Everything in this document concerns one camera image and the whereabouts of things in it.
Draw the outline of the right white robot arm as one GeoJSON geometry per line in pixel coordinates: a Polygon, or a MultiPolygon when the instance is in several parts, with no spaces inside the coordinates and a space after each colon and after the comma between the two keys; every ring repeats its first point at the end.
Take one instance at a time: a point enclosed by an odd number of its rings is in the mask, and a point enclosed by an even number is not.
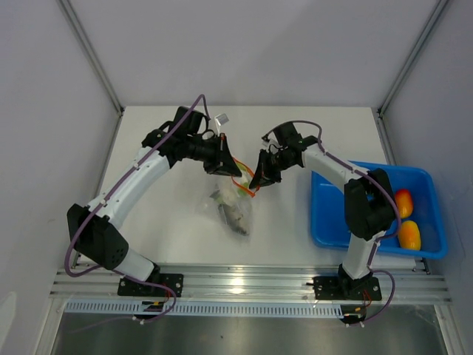
{"type": "Polygon", "coordinates": [[[350,231],[347,255],[338,267],[336,293],[343,300],[359,300],[372,290],[372,260],[378,244],[395,220],[400,220],[387,173],[367,170],[337,158],[313,136],[294,138],[282,146],[259,151],[250,187],[281,182],[281,172],[300,166],[318,173],[344,196],[344,220],[350,231]]]}

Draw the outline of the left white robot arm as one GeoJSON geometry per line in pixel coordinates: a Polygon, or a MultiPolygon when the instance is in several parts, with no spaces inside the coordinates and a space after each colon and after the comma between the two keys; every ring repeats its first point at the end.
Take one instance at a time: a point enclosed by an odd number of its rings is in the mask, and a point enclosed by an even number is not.
{"type": "Polygon", "coordinates": [[[86,206],[72,205],[67,212],[70,245],[64,261],[69,276],[70,257],[77,251],[97,267],[134,280],[141,294],[151,296],[160,288],[158,267],[134,251],[120,233],[126,217],[147,189],[184,159],[199,161],[209,175],[241,177],[231,156],[227,137],[210,128],[208,113],[181,106],[143,139],[137,155],[121,177],[86,206]]]}

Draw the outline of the clear zip bag orange zipper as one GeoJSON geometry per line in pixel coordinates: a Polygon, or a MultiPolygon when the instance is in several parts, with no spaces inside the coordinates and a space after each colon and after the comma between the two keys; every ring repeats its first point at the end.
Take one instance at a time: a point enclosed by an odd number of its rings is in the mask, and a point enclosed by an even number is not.
{"type": "Polygon", "coordinates": [[[260,186],[250,187],[253,170],[242,161],[233,158],[240,177],[218,176],[210,198],[214,201],[220,220],[234,234],[249,237],[253,223],[252,200],[260,186]]]}

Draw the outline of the white toy cauliflower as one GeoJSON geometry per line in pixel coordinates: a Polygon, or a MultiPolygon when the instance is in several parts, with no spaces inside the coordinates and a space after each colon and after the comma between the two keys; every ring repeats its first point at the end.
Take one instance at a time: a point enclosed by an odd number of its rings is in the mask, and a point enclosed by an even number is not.
{"type": "Polygon", "coordinates": [[[249,188],[252,173],[243,165],[238,164],[241,175],[239,177],[218,176],[210,198],[218,204],[233,206],[241,199],[253,197],[254,192],[249,188]]]}

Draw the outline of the grey toy fish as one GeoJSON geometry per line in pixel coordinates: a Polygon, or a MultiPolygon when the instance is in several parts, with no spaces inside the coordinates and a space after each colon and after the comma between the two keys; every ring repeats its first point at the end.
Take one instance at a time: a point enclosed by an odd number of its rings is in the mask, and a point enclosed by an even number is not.
{"type": "Polygon", "coordinates": [[[249,235],[248,221],[238,206],[220,204],[218,211],[223,223],[227,225],[231,231],[241,235],[249,235]]]}

